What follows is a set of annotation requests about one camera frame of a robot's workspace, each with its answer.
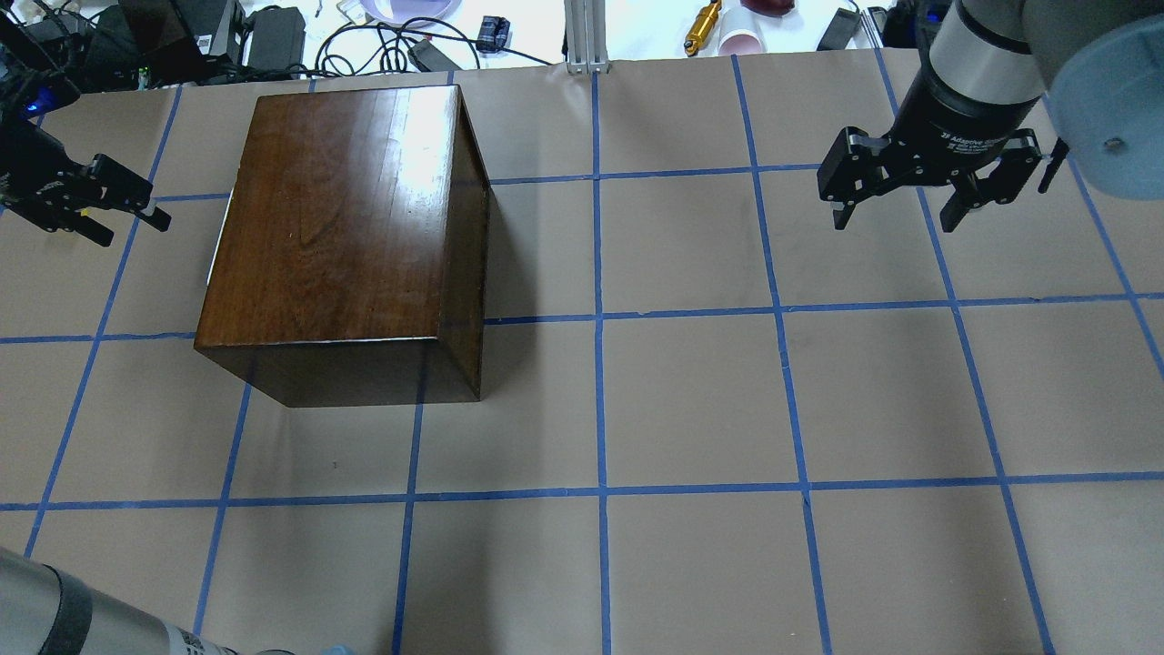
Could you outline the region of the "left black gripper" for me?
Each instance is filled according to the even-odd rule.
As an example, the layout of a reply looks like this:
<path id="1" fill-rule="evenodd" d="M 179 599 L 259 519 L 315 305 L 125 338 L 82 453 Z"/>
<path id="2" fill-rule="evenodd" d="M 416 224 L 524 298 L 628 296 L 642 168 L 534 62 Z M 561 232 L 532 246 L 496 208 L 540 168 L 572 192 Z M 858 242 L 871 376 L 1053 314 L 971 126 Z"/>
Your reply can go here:
<path id="1" fill-rule="evenodd" d="M 45 232 L 63 229 L 100 247 L 112 244 L 112 229 L 63 199 L 80 188 L 88 207 L 129 213 L 157 232 L 171 227 L 172 218 L 151 197 L 150 181 L 108 155 L 95 154 L 90 163 L 72 161 L 59 140 L 28 120 L 3 121 L 1 158 L 3 207 Z"/>

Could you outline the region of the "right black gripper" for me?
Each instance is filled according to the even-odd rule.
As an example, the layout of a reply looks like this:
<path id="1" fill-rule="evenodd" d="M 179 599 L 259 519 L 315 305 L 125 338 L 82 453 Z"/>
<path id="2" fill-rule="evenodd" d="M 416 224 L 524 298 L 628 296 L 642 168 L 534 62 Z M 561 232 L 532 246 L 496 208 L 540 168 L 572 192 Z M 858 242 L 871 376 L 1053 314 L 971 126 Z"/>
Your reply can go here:
<path id="1" fill-rule="evenodd" d="M 1018 104 L 989 104 L 949 87 L 936 72 L 918 72 L 899 105 L 887 137 L 844 127 L 819 162 L 818 195 L 835 229 L 849 227 L 857 205 L 902 186 L 952 186 L 939 213 L 951 233 L 968 212 L 1006 205 L 1032 178 L 1042 148 L 1018 129 Z"/>

